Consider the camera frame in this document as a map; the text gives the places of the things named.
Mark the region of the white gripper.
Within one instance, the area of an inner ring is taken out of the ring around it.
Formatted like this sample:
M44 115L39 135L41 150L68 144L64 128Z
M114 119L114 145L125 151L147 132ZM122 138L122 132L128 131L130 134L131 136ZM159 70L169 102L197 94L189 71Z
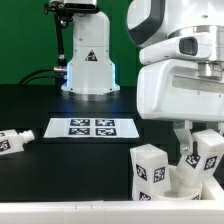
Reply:
M224 46L211 34L153 44L139 59L137 110L144 119L181 120L173 129L182 155L193 153L191 121L218 122L224 135Z

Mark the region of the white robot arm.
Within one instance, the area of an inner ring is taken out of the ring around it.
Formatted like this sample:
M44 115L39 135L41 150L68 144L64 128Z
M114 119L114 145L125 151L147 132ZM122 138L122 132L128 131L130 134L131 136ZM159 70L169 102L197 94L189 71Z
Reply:
M87 99L117 91L109 21L74 12L73 57L62 90ZM224 0L132 0L127 31L141 48L137 110L143 119L224 122Z

